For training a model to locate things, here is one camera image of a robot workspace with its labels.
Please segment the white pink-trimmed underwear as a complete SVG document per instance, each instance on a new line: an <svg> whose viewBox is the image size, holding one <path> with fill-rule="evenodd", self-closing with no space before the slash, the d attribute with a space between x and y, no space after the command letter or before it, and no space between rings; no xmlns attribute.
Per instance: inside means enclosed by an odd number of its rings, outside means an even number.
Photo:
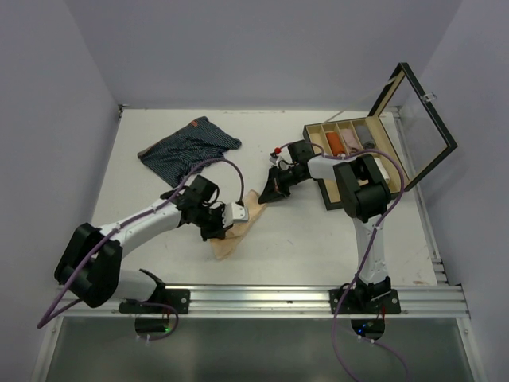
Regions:
<svg viewBox="0 0 509 382"><path fill-rule="evenodd" d="M385 166L383 165L382 161L380 158L378 157L374 157L374 160L375 160L375 164L377 165L378 169L379 169L379 172L381 173L384 181L389 184L390 183L390 175L389 173L387 172Z"/></svg>

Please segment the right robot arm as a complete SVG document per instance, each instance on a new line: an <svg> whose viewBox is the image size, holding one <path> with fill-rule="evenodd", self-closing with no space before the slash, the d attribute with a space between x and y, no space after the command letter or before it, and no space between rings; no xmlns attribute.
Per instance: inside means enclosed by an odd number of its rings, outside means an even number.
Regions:
<svg viewBox="0 0 509 382"><path fill-rule="evenodd" d="M359 255L354 286L343 291L342 297L344 303L356 304L363 312L374 311L391 291L382 234L391 193L375 158L370 154L350 159L327 158L305 140L287 147L290 162L281 157L280 147L270 154L272 166L258 203L289 197L292 186L309 179L334 181L342 208L352 218Z"/></svg>

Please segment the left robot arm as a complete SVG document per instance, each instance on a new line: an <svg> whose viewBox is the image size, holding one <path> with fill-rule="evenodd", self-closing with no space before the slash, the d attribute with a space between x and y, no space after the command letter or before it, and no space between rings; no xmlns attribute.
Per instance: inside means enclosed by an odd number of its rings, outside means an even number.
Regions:
<svg viewBox="0 0 509 382"><path fill-rule="evenodd" d="M215 183L197 176L191 185L162 194L124 220L102 227L81 224L60 258L55 280L91 308L122 299L137 301L150 313L159 311L165 305L165 284L150 271L123 270L122 260L156 236L186 224L197 226L202 240L225 239L248 213L243 202L213 206L218 190Z"/></svg>

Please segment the beige underwear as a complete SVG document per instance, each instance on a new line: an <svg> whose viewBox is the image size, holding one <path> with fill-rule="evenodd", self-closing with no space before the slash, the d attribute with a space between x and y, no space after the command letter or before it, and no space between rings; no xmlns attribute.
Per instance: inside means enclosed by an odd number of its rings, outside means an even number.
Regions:
<svg viewBox="0 0 509 382"><path fill-rule="evenodd" d="M210 243L216 260L224 260L230 257L256 223L259 217L266 209L266 204L259 204L258 198L260 194L251 189L243 198L244 206L249 212L247 222L235 223L233 227L227 231L226 238L223 240L211 239Z"/></svg>

